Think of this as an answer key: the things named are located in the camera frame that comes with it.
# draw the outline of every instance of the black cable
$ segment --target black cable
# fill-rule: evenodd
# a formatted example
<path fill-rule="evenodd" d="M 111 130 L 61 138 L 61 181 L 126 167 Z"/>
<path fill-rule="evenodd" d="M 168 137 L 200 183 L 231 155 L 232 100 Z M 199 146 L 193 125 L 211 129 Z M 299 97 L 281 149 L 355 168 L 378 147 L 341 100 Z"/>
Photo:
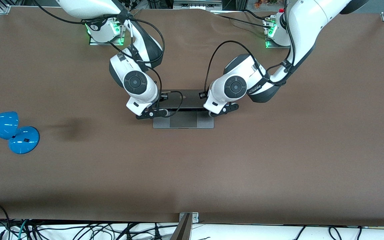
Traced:
<path fill-rule="evenodd" d="M 31 235 L 30 235 L 29 227 L 27 225 L 24 225 L 23 229 L 24 229 L 24 231 L 26 233 L 26 239 L 27 240 L 31 240 L 32 238 L 31 238 Z"/>
<path fill-rule="evenodd" d="M 85 231 L 85 232 L 78 238 L 78 240 L 80 240 L 85 234 L 87 234 L 87 232 L 92 231 L 93 228 L 95 228 L 96 226 L 97 226 L 97 225 L 95 225 L 95 226 L 90 226 L 90 229 L 88 229 L 87 231 Z"/>
<path fill-rule="evenodd" d="M 108 16 L 105 16 L 105 17 L 100 17 L 100 18 L 93 18 L 93 19 L 87 19 L 88 21 L 83 21 L 81 20 L 80 22 L 74 22 L 74 21 L 69 21 L 69 20 L 66 20 L 66 19 L 63 19 L 63 18 L 60 18 L 54 14 L 52 14 L 51 12 L 45 10 L 36 0 L 32 0 L 32 2 L 34 2 L 34 4 L 36 6 L 38 6 L 38 8 L 40 8 L 42 11 L 44 11 L 45 13 L 47 13 L 48 15 L 52 16 L 53 18 L 55 19 L 58 19 L 60 21 L 63 21 L 65 23 L 71 23 L 71 24 L 85 24 L 85 23 L 92 23 L 92 22 L 95 22 L 95 21 L 98 21 L 98 20 L 105 20 L 105 19 L 108 19 L 108 18 L 114 18 L 116 17 L 117 15 L 108 15 Z"/>
<path fill-rule="evenodd" d="M 285 27 L 287 28 L 287 33 L 288 33 L 288 36 L 290 37 L 290 43 L 291 43 L 291 48 L 293 50 L 293 61 L 291 63 L 291 67 L 294 66 L 294 60 L 296 59 L 296 49 L 294 47 L 294 39 L 293 37 L 291 36 L 291 31 L 290 31 L 290 26 L 288 25 L 288 17 L 287 17 L 287 1 L 284 1 L 284 16 L 285 16 Z"/>
<path fill-rule="evenodd" d="M 35 231 L 34 225 L 31 225 L 31 226 L 32 226 L 32 235 L 34 237 L 34 240 L 38 240 L 38 238 L 36 237 L 36 231 Z"/>
<path fill-rule="evenodd" d="M 160 37 L 161 37 L 161 40 L 162 40 L 162 42 L 163 42 L 163 48 L 162 48 L 162 52 L 161 52 L 161 54 L 156 58 L 156 59 L 154 59 L 154 60 L 152 60 L 152 61 L 142 61 L 142 60 L 136 60 L 136 59 L 134 59 L 134 57 L 131 55 L 128 55 L 127 53 L 124 53 L 123 52 L 123 55 L 125 55 L 125 56 L 127 56 L 127 57 L 129 57 L 129 58 L 131 58 L 131 59 L 133 59 L 135 62 L 143 62 L 143 63 L 153 63 L 153 62 L 156 62 L 156 61 L 158 61 L 158 60 L 160 60 L 161 58 L 162 58 L 162 56 L 164 55 L 164 52 L 165 52 L 165 40 L 164 40 L 164 36 L 163 36 L 163 34 L 160 32 L 160 30 L 157 28 L 157 27 L 155 27 L 152 23 L 149 23 L 149 22 L 147 22 L 147 21 L 143 21 L 143 20 L 140 20 L 140 19 L 135 19 L 135 18 L 127 18 L 128 20 L 131 20 L 131 21 L 137 21 L 137 22 L 141 22 L 141 23 L 144 23 L 144 24 L 147 24 L 147 25 L 149 25 L 149 26 L 151 26 L 153 29 L 155 29 L 157 32 L 158 32 L 158 34 L 160 35 Z M 122 52 L 122 50 L 120 50 L 116 45 L 114 45 L 113 43 L 111 43 L 111 42 L 108 42 L 111 46 L 113 46 L 116 50 L 118 50 L 119 52 Z M 131 44 L 130 44 L 130 48 L 129 48 L 129 50 L 130 50 L 130 53 L 133 53 L 133 37 L 131 36 Z"/>
<path fill-rule="evenodd" d="M 303 230 L 306 228 L 306 225 L 303 226 L 303 228 L 299 231 L 299 234 L 297 234 L 296 238 L 294 238 L 293 240 L 298 240 L 300 235 L 302 234 Z"/>
<path fill-rule="evenodd" d="M 339 236 L 339 239 L 335 239 L 334 236 L 331 234 L 331 229 L 334 229 L 337 233 L 337 236 Z M 340 233 L 339 231 L 337 231 L 337 229 L 335 227 L 329 227 L 328 228 L 328 234 L 330 234 L 330 237 L 333 239 L 333 240 L 342 240 L 342 237 L 340 236 Z"/>
<path fill-rule="evenodd" d="M 162 240 L 162 237 L 161 237 L 161 234 L 160 234 L 160 231 L 158 229 L 158 224 L 155 223 L 155 240 Z"/>
<path fill-rule="evenodd" d="M 42 238 L 45 238 L 46 240 L 50 240 L 50 239 L 48 239 L 46 236 L 44 236 L 43 234 L 41 234 L 39 231 L 37 231 L 37 233 L 38 233 L 39 237 L 41 238 L 41 240 L 42 240 Z"/>
<path fill-rule="evenodd" d="M 130 29 L 132 29 L 131 21 L 128 23 L 128 27 L 129 27 Z M 133 35 L 132 35 L 131 32 L 130 32 L 130 48 L 129 48 L 129 50 L 130 50 L 130 53 L 131 53 L 131 59 L 133 59 L 133 61 L 137 63 L 136 59 L 135 59 L 134 56 L 133 56 L 133 51 L 134 51 L 134 49 L 133 49 L 133 47 L 134 47 L 134 45 L 133 45 L 133 40 L 134 40 L 134 39 L 133 39 Z"/>
<path fill-rule="evenodd" d="M 5 234 L 6 230 L 3 230 L 1 233 L 0 233 L 0 240 L 2 240 L 4 234 Z"/>
<path fill-rule="evenodd" d="M 268 16 L 265 16 L 265 17 L 259 17 L 257 16 L 256 14 L 254 14 L 254 12 L 248 10 L 248 9 L 244 9 L 242 12 L 248 12 L 250 13 L 251 15 L 253 15 L 253 17 L 257 18 L 257 19 L 260 19 L 260 20 L 264 20 L 265 18 L 268 18 L 270 17 L 271 15 L 268 15 Z"/>
<path fill-rule="evenodd" d="M 94 237 L 95 237 L 99 232 L 105 232 L 105 233 L 109 234 L 109 235 L 111 236 L 111 240 L 113 240 L 112 234 L 110 234 L 110 233 L 107 232 L 107 231 L 104 231 L 104 229 L 107 228 L 109 225 L 110 225 L 110 223 L 109 223 L 108 225 L 104 226 L 104 227 L 102 226 L 102 228 L 99 229 L 99 230 L 96 230 L 96 231 L 93 230 L 93 232 L 92 232 L 92 234 L 91 234 L 91 237 L 90 237 L 90 240 L 94 239 Z"/>
<path fill-rule="evenodd" d="M 154 59 L 154 60 L 152 60 L 152 61 L 141 61 L 141 60 L 137 60 L 137 61 L 139 61 L 139 62 L 143 62 L 143 63 L 153 63 L 153 62 L 156 62 L 156 61 L 160 60 L 160 59 L 163 57 L 164 52 L 165 52 L 165 40 L 164 40 L 164 36 L 163 36 L 163 34 L 160 32 L 160 30 L 159 30 L 157 27 L 155 27 L 154 24 L 149 23 L 149 22 L 147 22 L 147 21 L 140 20 L 140 19 L 135 19 L 135 18 L 127 18 L 127 19 L 130 20 L 130 21 L 140 22 L 140 23 L 144 23 L 144 24 L 146 24 L 146 25 L 151 26 L 153 29 L 155 29 L 155 31 L 158 32 L 158 34 L 160 35 L 161 40 L 162 40 L 162 42 L 163 42 L 162 52 L 161 52 L 161 54 L 160 54 L 156 59 Z"/>
<path fill-rule="evenodd" d="M 361 232 L 362 232 L 362 227 L 361 226 L 358 226 L 359 228 L 359 232 L 358 232 L 358 236 L 356 237 L 356 240 L 359 240 L 359 238 L 361 237 Z M 334 238 L 334 236 L 331 234 L 331 230 L 334 229 L 337 233 L 337 236 L 339 237 L 339 239 L 336 239 Z M 339 231 L 337 231 L 337 228 L 335 227 L 329 227 L 328 228 L 328 234 L 330 234 L 330 237 L 333 239 L 333 240 L 342 240 L 342 237 L 340 236 L 340 233 Z"/>
<path fill-rule="evenodd" d="M 11 233 L 11 230 L 10 230 L 10 218 L 8 217 L 8 213 L 7 211 L 5 210 L 5 208 L 3 208 L 1 205 L 0 205 L 0 209 L 4 212 L 4 215 L 6 217 L 6 220 L 7 220 L 7 226 L 6 228 L 8 229 L 8 239 L 10 239 L 10 233 Z"/>
<path fill-rule="evenodd" d="M 118 52 L 121 52 L 121 49 L 119 49 L 115 44 L 113 44 L 112 42 L 108 42 L 110 45 L 112 45 L 116 50 L 118 50 Z"/>
<path fill-rule="evenodd" d="M 17 234 L 19 233 L 18 231 L 14 231 L 14 230 L 12 230 L 12 229 L 10 229 L 10 228 L 12 228 L 12 227 L 18 227 L 18 228 L 20 228 L 20 225 L 21 225 L 21 223 L 23 223 L 23 221 L 15 221 L 15 220 L 9 220 L 9 222 L 10 222 L 10 228 L 6 225 L 6 220 L 1 220 L 0 219 L 0 224 L 2 225 L 2 226 L 4 226 L 5 227 L 5 229 L 7 230 L 7 231 L 9 231 L 9 235 L 10 234 L 13 234 L 16 238 L 17 238 Z"/>
<path fill-rule="evenodd" d="M 36 232 L 38 233 L 38 237 L 39 237 L 41 240 L 44 240 L 44 239 L 42 238 L 42 234 L 41 234 L 38 230 L 36 230 Z"/>
<path fill-rule="evenodd" d="M 160 226 L 158 227 L 159 229 L 161 228 L 174 228 L 174 227 L 177 227 L 178 225 L 167 225 L 167 226 Z M 131 236 L 130 238 L 127 238 L 127 240 L 132 240 L 133 237 L 139 235 L 139 234 L 145 234 L 145 233 L 148 233 L 149 231 L 152 231 L 152 230 L 155 230 L 155 228 L 151 228 L 151 229 L 148 229 L 148 230 L 144 230 L 144 231 L 141 231 L 141 232 L 138 232 L 137 234 L 134 234 L 133 236 Z"/>
<path fill-rule="evenodd" d="M 69 229 L 75 229 L 75 228 L 84 228 L 84 226 L 76 226 L 76 227 L 70 227 L 70 228 L 41 228 L 41 229 L 38 229 L 38 231 L 43 231 L 43 230 L 69 230 Z"/>
<path fill-rule="evenodd" d="M 180 92 L 180 91 L 169 91 L 168 93 L 178 93 L 178 94 L 180 94 L 181 99 L 180 99 L 179 107 L 176 109 L 176 111 L 174 113 L 168 115 L 168 116 L 163 116 L 165 118 L 174 116 L 174 114 L 176 114 L 180 110 L 180 107 L 182 106 L 182 103 L 183 103 L 183 93 L 182 92 Z"/>
<path fill-rule="evenodd" d="M 231 18 L 231 17 L 227 17 L 227 16 L 222 16 L 222 15 L 219 15 L 220 17 L 222 18 L 227 18 L 227 19 L 232 19 L 232 20 L 235 20 L 235 21 L 239 21 L 239 22 L 243 22 L 243 23 L 248 23 L 248 24 L 251 24 L 251 25 L 254 25 L 254 26 L 261 26 L 263 28 L 271 28 L 270 26 L 264 26 L 262 24 L 257 24 L 257 23 L 250 23 L 250 22 L 247 22 L 247 21 L 244 21 L 244 20 L 239 20 L 239 19 L 236 19 L 236 18 Z"/>
<path fill-rule="evenodd" d="M 122 238 L 122 236 L 124 236 L 126 234 L 127 231 L 129 231 L 130 229 L 132 229 L 134 226 L 138 225 L 139 223 L 137 222 L 134 222 L 134 223 L 129 223 L 127 225 L 127 227 L 122 231 L 122 233 L 119 234 L 119 236 L 115 239 L 115 240 L 119 240 L 120 238 Z"/>
<path fill-rule="evenodd" d="M 159 94 L 159 98 L 158 98 L 158 100 L 157 100 L 157 105 L 156 105 L 156 107 L 157 107 L 157 112 L 158 112 L 159 109 L 160 109 L 160 100 L 161 100 L 161 96 L 162 96 L 163 82 L 161 81 L 161 77 L 160 77 L 160 75 L 158 74 L 158 72 L 157 72 L 155 69 L 153 69 L 152 67 L 148 67 L 148 66 L 146 66 L 146 67 L 147 67 L 148 69 L 152 70 L 152 71 L 157 75 L 158 80 L 160 81 L 160 94 Z"/>
<path fill-rule="evenodd" d="M 110 224 L 109 227 L 111 228 L 111 231 L 113 233 L 113 239 L 115 239 L 115 230 L 113 229 L 112 225 Z"/>
<path fill-rule="evenodd" d="M 272 67 L 269 67 L 266 71 L 268 72 L 269 70 L 271 70 L 272 68 L 274 68 L 274 67 L 279 67 L 281 64 L 279 63 L 279 64 L 277 64 L 277 65 L 273 65 Z"/>
<path fill-rule="evenodd" d="M 82 227 L 82 229 L 79 231 L 79 232 L 77 232 L 76 234 L 75 234 L 75 236 L 73 236 L 73 239 L 72 240 L 75 240 L 75 238 L 83 231 L 83 230 L 85 230 L 87 227 L 91 227 L 91 224 L 88 224 L 88 225 L 86 225 L 86 226 L 84 226 L 84 227 Z"/>
<path fill-rule="evenodd" d="M 359 237 L 361 237 L 361 232 L 362 232 L 362 227 L 358 226 L 358 228 L 359 228 L 359 232 L 358 232 L 358 236 L 356 237 L 356 240 L 359 240 Z"/>

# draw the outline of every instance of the desk lamp base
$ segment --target desk lamp base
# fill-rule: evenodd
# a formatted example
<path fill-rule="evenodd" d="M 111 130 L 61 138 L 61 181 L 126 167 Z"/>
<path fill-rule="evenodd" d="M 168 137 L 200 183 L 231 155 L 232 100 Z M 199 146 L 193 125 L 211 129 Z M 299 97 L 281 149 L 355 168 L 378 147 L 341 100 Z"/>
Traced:
<path fill-rule="evenodd" d="M 34 127 L 26 126 L 17 129 L 16 135 L 8 140 L 8 147 L 12 152 L 25 154 L 38 145 L 39 133 Z"/>

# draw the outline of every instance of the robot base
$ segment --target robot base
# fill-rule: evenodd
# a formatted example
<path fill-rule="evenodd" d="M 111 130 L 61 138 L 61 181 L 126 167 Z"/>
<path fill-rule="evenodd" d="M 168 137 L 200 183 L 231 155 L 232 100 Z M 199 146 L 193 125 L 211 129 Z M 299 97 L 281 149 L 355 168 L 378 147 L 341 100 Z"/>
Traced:
<path fill-rule="evenodd" d="M 269 38 L 267 35 L 265 35 L 265 41 L 266 41 L 266 48 L 290 48 L 290 46 L 281 46 L 276 44 L 271 38 Z"/>
<path fill-rule="evenodd" d="M 125 40 L 125 26 L 124 25 L 119 26 L 119 31 L 120 31 L 120 34 L 118 36 L 116 36 L 114 39 L 112 39 L 111 43 L 113 43 L 113 45 L 116 45 L 116 46 L 123 46 L 124 40 Z M 88 35 L 90 37 L 90 40 L 88 42 L 89 45 L 92 45 L 92 46 L 110 46 L 109 43 L 97 42 L 96 40 L 94 40 L 94 38 L 92 38 L 90 36 L 90 33 L 88 33 Z"/>
<path fill-rule="evenodd" d="M 183 103 L 179 111 L 172 117 L 154 118 L 154 129 L 212 129 L 214 118 L 209 116 L 204 108 L 205 99 L 199 98 L 202 90 L 178 90 L 183 94 Z M 180 104 L 180 96 L 169 94 L 166 100 L 160 102 L 160 108 L 167 109 L 172 114 Z"/>

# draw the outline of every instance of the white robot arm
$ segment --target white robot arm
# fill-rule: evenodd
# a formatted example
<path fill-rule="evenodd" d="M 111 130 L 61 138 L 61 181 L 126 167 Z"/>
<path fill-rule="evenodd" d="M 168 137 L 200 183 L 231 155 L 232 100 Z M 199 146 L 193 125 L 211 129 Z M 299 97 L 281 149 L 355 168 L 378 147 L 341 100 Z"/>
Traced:
<path fill-rule="evenodd" d="M 113 56 L 109 71 L 116 83 L 130 95 L 127 107 L 137 116 L 159 98 L 155 82 L 146 72 L 161 64 L 163 49 L 133 15 L 117 0 L 57 0 L 69 15 L 89 20 L 86 23 L 91 36 L 108 42 L 119 34 L 117 26 L 123 24 L 136 38 L 127 48 Z"/>
<path fill-rule="evenodd" d="M 236 57 L 225 67 L 223 76 L 211 83 L 204 108 L 212 116 L 225 114 L 223 111 L 226 111 L 227 103 L 245 94 L 253 102 L 269 101 L 312 52 L 321 29 L 339 13 L 353 12 L 367 1 L 292 0 L 284 13 L 270 17 L 277 29 L 269 32 L 268 36 L 279 45 L 291 46 L 277 71 L 269 74 L 249 54 Z"/>

